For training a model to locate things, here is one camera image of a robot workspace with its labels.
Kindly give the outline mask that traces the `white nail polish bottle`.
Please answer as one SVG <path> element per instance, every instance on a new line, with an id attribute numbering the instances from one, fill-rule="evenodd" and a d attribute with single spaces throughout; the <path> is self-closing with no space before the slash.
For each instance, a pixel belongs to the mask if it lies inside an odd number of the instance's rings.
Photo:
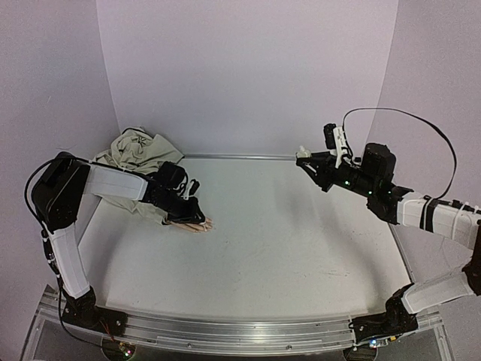
<path id="1" fill-rule="evenodd" d="M 307 148 L 305 148 L 304 146 L 300 146 L 299 150 L 295 154 L 295 157 L 297 159 L 310 158 L 311 156 L 312 156 L 312 153 Z"/>

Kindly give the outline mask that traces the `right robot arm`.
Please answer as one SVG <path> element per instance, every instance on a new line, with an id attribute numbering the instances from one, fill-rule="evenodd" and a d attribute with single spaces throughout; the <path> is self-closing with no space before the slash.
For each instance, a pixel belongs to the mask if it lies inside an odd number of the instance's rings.
<path id="1" fill-rule="evenodd" d="M 385 145 L 367 144 L 360 165 L 351 165 L 345 158 L 335 150 L 312 153 L 301 148 L 296 154 L 296 165 L 324 192 L 337 186 L 365 197 L 368 210 L 382 221 L 440 235 L 473 252 L 461 268 L 395 291 L 386 301 L 384 312 L 354 318 L 349 326 L 356 343 L 375 345 L 415 331 L 419 312 L 462 297 L 479 296 L 479 208 L 394 185 L 396 158 Z"/>

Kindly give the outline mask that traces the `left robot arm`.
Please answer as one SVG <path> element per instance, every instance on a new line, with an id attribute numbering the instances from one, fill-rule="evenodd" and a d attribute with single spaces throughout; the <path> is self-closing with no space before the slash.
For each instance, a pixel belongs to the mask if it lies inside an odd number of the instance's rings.
<path id="1" fill-rule="evenodd" d="M 208 229 L 210 220 L 195 197 L 199 187 L 196 179 L 172 162 L 141 174 L 61 152 L 35 170 L 25 185 L 24 200 L 41 226 L 44 255 L 56 276 L 59 295 L 66 300 L 60 321 L 110 337 L 121 336 L 126 329 L 125 312 L 98 306 L 80 258 L 75 224 L 86 194 L 152 205 L 166 213 L 164 224 L 200 231 Z"/>

